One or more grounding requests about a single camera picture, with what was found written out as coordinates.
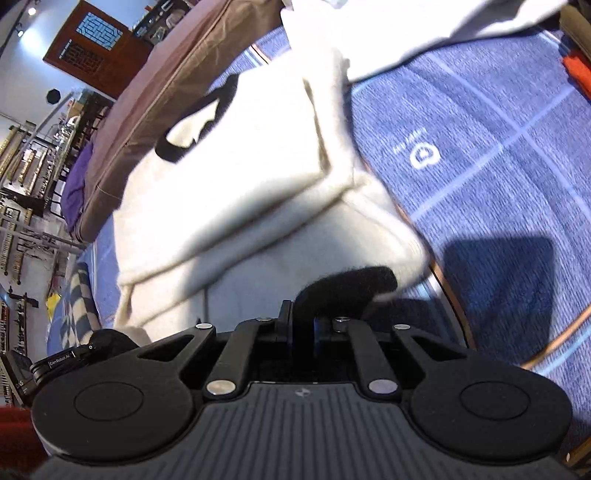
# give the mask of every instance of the striped fabric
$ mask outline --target striped fabric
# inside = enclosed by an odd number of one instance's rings
[[[62,349],[88,343],[92,332],[101,326],[92,297],[87,264],[79,262],[76,265],[60,303],[63,312],[60,327]]]

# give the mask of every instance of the circular pad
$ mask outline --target circular pad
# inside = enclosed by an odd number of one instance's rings
[[[488,420],[510,420],[527,410],[530,398],[522,389],[504,382],[480,382],[460,394],[464,408]]]
[[[166,447],[193,412],[193,397],[172,365],[128,352],[49,382],[31,417],[51,453],[116,462]]]
[[[486,462],[528,461],[559,448],[572,408],[555,383],[475,356],[432,365],[410,402],[432,441]]]
[[[89,420],[121,420],[137,412],[144,402],[139,388],[120,382],[104,382],[82,390],[74,400],[78,413]]]

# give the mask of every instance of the yellow object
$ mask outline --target yellow object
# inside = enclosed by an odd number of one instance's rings
[[[56,311],[57,303],[60,301],[61,297],[54,293],[47,298],[45,305],[47,306],[47,314],[49,315],[49,321],[53,318],[53,313]]]

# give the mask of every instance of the ribbed gray surface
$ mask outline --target ribbed gray surface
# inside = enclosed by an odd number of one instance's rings
[[[137,465],[91,468],[52,459],[34,480],[566,480],[553,460],[493,468],[435,450],[393,404],[350,384],[254,384],[233,403],[205,408],[167,453]]]

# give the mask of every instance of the white wall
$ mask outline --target white wall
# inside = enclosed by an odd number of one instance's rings
[[[90,3],[125,25],[133,26],[144,14],[150,0],[91,0]],[[52,88],[62,95],[85,84],[45,62],[51,42],[66,21],[77,0],[41,0],[37,14],[23,17],[25,34],[13,35],[0,58],[0,112],[39,124],[51,111],[45,96]]]

